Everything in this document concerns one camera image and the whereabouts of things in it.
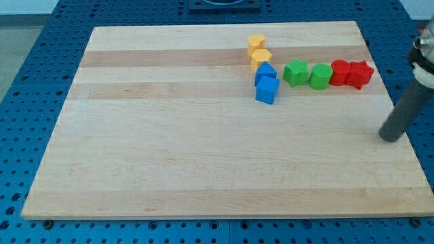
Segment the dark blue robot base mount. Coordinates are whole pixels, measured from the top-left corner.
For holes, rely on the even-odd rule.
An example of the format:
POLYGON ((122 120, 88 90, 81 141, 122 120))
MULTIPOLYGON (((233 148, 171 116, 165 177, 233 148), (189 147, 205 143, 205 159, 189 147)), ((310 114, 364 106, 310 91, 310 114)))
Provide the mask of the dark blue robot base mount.
POLYGON ((188 7, 190 12, 258 10, 261 0, 188 0, 188 7))

